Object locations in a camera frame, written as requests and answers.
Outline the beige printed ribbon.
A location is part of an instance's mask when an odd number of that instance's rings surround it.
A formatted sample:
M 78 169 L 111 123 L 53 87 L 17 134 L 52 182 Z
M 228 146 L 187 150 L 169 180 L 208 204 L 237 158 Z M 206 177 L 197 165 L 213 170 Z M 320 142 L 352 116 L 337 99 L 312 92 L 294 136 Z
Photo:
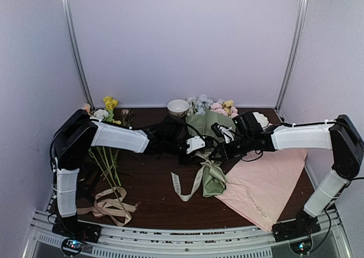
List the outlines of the beige printed ribbon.
M 188 202 L 201 184 L 202 196 L 205 198 L 224 194 L 228 184 L 239 186 L 239 184 L 226 178 L 219 164 L 210 160 L 205 160 L 201 163 L 201 168 L 197 171 L 194 178 L 191 192 L 187 195 L 181 193 L 179 176 L 172 172 L 171 177 L 174 191 L 183 202 Z

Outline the green wrapping paper sheet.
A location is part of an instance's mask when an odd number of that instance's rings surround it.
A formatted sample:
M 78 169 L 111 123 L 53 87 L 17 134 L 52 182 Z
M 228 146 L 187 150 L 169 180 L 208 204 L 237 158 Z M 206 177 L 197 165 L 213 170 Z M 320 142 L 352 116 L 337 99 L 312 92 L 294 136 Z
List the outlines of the green wrapping paper sheet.
M 209 109 L 186 117 L 186 122 L 188 133 L 196 142 L 193 153 L 201 161 L 194 186 L 202 186 L 204 198 L 221 195 L 227 186 L 221 169 L 221 164 L 228 160 L 224 145 L 234 140 L 236 126 L 231 117 Z

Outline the pink carnation fake flower stem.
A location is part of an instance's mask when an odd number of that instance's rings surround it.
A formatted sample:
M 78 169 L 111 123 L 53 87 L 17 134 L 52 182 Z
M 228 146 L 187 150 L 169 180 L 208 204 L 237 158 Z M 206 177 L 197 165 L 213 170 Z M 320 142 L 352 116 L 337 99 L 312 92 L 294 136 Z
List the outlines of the pink carnation fake flower stem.
M 235 118 L 238 115 L 238 109 L 234 106 L 232 100 L 223 101 L 222 103 L 215 102 L 211 105 L 212 112 Z

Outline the yellow fake flower stem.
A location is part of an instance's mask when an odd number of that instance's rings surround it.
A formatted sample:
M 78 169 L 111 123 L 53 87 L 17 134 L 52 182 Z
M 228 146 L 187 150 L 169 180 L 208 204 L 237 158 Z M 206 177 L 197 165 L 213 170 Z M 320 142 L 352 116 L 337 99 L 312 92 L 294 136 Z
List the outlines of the yellow fake flower stem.
M 234 107 L 234 101 L 227 100 L 222 103 L 222 109 L 230 115 L 232 113 L 232 108 Z

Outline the blue fake flower stem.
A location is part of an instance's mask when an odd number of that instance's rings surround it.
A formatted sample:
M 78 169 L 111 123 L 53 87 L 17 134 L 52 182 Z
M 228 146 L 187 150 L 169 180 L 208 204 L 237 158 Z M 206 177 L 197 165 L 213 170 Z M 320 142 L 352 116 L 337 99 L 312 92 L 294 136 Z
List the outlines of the blue fake flower stem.
M 187 102 L 189 103 L 187 116 L 205 115 L 206 109 L 209 109 L 213 104 L 213 100 L 205 94 L 199 97 L 188 97 Z

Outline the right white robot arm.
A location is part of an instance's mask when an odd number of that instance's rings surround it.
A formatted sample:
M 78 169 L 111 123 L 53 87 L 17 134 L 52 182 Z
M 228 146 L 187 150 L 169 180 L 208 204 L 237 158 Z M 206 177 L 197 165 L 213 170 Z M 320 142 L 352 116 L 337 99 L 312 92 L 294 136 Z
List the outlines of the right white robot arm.
M 233 118 L 237 131 L 219 143 L 209 158 L 228 161 L 246 156 L 294 149 L 323 149 L 331 151 L 333 165 L 319 188 L 311 195 L 292 222 L 291 230 L 297 236 L 305 235 L 313 227 L 313 218 L 323 212 L 336 195 L 360 171 L 363 162 L 363 139 L 351 119 L 339 115 L 334 120 L 303 124 L 281 123 L 264 128 L 252 111 Z

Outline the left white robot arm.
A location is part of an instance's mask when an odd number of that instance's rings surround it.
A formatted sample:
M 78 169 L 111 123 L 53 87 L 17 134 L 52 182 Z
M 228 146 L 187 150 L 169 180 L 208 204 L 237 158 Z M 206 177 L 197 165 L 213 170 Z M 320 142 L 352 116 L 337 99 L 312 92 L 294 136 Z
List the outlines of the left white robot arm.
M 142 154 L 170 153 L 191 157 L 205 147 L 203 136 L 183 136 L 191 125 L 167 115 L 159 122 L 143 127 L 125 127 L 92 118 L 77 110 L 54 134 L 49 147 L 50 164 L 55 173 L 56 198 L 60 229 L 70 238 L 80 235 L 82 226 L 77 214 L 77 178 L 85 159 L 95 151 L 109 148 Z

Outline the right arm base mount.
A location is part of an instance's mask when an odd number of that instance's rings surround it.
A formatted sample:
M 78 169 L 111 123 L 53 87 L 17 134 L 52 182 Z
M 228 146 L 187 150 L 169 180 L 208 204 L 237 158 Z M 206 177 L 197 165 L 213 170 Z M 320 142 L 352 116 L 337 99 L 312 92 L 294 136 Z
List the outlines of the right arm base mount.
M 320 231 L 317 223 L 306 226 L 297 220 L 276 223 L 272 227 L 275 241 L 288 243 L 290 250 L 300 256 L 308 255 L 313 250 L 312 235 Z

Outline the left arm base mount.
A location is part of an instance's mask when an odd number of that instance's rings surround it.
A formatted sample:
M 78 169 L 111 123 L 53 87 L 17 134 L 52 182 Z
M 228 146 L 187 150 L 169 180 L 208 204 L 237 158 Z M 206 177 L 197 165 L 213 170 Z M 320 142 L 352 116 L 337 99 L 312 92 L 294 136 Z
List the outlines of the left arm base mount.
M 67 256 L 79 255 L 89 243 L 98 243 L 101 230 L 102 227 L 99 225 L 83 222 L 78 222 L 73 231 L 60 223 L 55 223 L 52 227 L 54 234 L 65 237 L 61 242 L 60 249 Z

